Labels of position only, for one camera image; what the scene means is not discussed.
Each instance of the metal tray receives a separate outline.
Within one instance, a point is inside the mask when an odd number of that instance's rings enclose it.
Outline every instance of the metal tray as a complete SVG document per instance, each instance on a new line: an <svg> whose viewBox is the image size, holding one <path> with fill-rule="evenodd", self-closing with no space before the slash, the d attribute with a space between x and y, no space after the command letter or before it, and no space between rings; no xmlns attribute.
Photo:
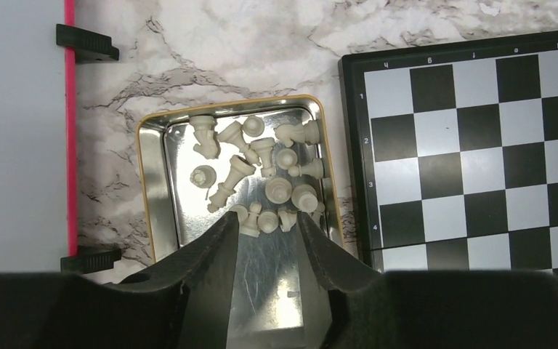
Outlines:
<svg viewBox="0 0 558 349"><path fill-rule="evenodd" d="M293 187L305 182L316 188L318 198L326 206L321 228L332 241L342 245L343 234L333 187L323 109L315 98L299 95L168 111L149 115L140 122L140 173L155 261L195 240L232 205L248 206L253 201L259 201L263 209L276 211L279 206L287 206L296 210L290 201L277 205L267 200L264 194L267 179L262 178L257 170L237 185L237 193L228 199L225 208L209 213L206 210L209 202L207 197L217 190L217 183L226 178L230 169L228 161L233 154L238 154L238 149L221 143L219 158L212 160L206 160L194 152L193 145L197 141L188 121L191 116L197 115L215 117L215 130L218 132L234 120L243 123L250 115L262 118L264 133L255 138L244 135L248 143L256 138L274 137L273 129L281 124L316 120L322 133L321 143L296 143L291 148L299 155L299 164L306 164L315 157L322 159L325 178L292 178L279 167L277 176L290 180ZM273 149L273 159L284 148L278 141ZM195 187L189 180L190 173L201 164L212 166L217 172L217 182L208 192ZM293 233L283 233L280 229L271 234L261 233L259 238L240 236L230 312L229 346L247 345L250 341L265 345L285 343L286 340L300 342L303 335L302 312L294 237Z"/></svg>

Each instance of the marble table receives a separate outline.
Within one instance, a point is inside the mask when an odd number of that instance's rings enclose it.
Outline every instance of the marble table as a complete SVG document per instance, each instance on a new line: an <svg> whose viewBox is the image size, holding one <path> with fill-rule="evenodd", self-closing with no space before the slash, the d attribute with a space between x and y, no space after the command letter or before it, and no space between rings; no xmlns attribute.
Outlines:
<svg viewBox="0 0 558 349"><path fill-rule="evenodd" d="M112 36L118 63L80 65L81 243L119 246L91 275L151 263L135 130L149 113L306 93L325 108L346 248L355 253L339 73L342 55L558 30L558 0L77 1L76 24Z"/></svg>

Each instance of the white chess piece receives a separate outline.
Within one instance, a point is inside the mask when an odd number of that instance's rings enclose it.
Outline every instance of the white chess piece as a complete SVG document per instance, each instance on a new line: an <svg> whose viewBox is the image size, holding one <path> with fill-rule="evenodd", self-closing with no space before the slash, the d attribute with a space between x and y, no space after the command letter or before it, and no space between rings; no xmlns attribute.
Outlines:
<svg viewBox="0 0 558 349"><path fill-rule="evenodd" d="M296 165L290 167L288 173L292 177L309 175L315 178L316 180L321 180L322 178L324 178L324 164L322 163L321 159L316 158L304 166Z"/></svg>
<svg viewBox="0 0 558 349"><path fill-rule="evenodd" d="M253 236L257 238L259 236L258 228L258 216L262 210L262 204L255 201L249 206L249 216L245 219L245 222L240 225L240 233Z"/></svg>
<svg viewBox="0 0 558 349"><path fill-rule="evenodd" d="M275 165L272 164L272 149L275 147L275 139L272 137L262 138L251 142L251 149L258 154L262 160L262 177L274 177L277 174Z"/></svg>
<svg viewBox="0 0 558 349"><path fill-rule="evenodd" d="M276 213L267 209L258 217L258 226L261 231L270 234L279 226L279 217Z"/></svg>
<svg viewBox="0 0 558 349"><path fill-rule="evenodd" d="M280 169L289 169L298 162L296 152L290 148L281 149L277 153L277 156L275 156L275 159L277 161L277 166L279 166Z"/></svg>
<svg viewBox="0 0 558 349"><path fill-rule="evenodd" d="M193 146L193 151L200 153L207 159L216 159L219 147L215 141L215 118L208 115L198 115L189 118L189 124L193 126L193 136L199 144Z"/></svg>
<svg viewBox="0 0 558 349"><path fill-rule="evenodd" d="M245 222L245 220L247 219L247 216L249 216L249 210L243 205L234 205L230 207L230 211L236 212L236 214L238 214L238 222L240 224L243 224L243 222Z"/></svg>
<svg viewBox="0 0 558 349"><path fill-rule="evenodd" d="M264 132L264 122L261 118L252 115L243 122L243 132L249 137L259 137Z"/></svg>
<svg viewBox="0 0 558 349"><path fill-rule="evenodd" d="M242 125L240 125L238 121L234 121L221 131L217 135L217 140L236 146L236 148L238 148L238 150L245 156L248 163L260 165L258 155L249 147L249 144L245 142L243 138Z"/></svg>
<svg viewBox="0 0 558 349"><path fill-rule="evenodd" d="M292 184L285 178L275 177L266 182L264 192L268 201L274 204L283 204L292 195Z"/></svg>
<svg viewBox="0 0 558 349"><path fill-rule="evenodd" d="M292 191L292 204L303 212L314 212L318 207L318 195L311 185L298 185Z"/></svg>
<svg viewBox="0 0 558 349"><path fill-rule="evenodd" d="M311 219L318 227L320 226L320 219L322 218L325 210L326 206L320 202L318 203L318 207L316 207L315 211L311 214Z"/></svg>
<svg viewBox="0 0 558 349"><path fill-rule="evenodd" d="M279 208L277 216L279 216L279 226L283 232L290 231L296 224L296 212L288 211L285 207Z"/></svg>
<svg viewBox="0 0 558 349"><path fill-rule="evenodd" d="M294 142L318 144L320 142L320 129L316 120L306 124L283 124L275 128L275 137L283 142L286 147L291 147Z"/></svg>
<svg viewBox="0 0 558 349"><path fill-rule="evenodd" d="M217 192L209 197L211 203L207 206L207 209L210 213L224 207L227 198L236 193L234 187L238 182L247 176L251 176L256 171L255 167L247 164L236 155L230 158L230 165L230 172L228 172L227 178L224 182L217 185Z"/></svg>
<svg viewBox="0 0 558 349"><path fill-rule="evenodd" d="M200 165L193 169L189 180L198 188L210 188L217 180L217 173L209 165Z"/></svg>

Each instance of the chessboard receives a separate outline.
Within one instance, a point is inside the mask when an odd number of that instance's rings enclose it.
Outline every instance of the chessboard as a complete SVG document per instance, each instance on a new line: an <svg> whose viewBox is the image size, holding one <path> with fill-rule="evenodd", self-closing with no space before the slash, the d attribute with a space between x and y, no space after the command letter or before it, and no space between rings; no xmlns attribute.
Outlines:
<svg viewBox="0 0 558 349"><path fill-rule="evenodd" d="M558 31L339 69L365 263L558 275Z"/></svg>

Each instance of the red edge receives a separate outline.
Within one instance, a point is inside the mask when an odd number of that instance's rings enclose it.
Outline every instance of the red edge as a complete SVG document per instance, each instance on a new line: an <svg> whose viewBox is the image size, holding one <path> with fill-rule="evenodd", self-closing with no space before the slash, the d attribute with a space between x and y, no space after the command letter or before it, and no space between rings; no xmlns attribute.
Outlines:
<svg viewBox="0 0 558 349"><path fill-rule="evenodd" d="M65 1L65 24L74 25L75 0ZM65 49L65 142L67 145L68 253L78 254L78 183L76 158L76 54Z"/></svg>

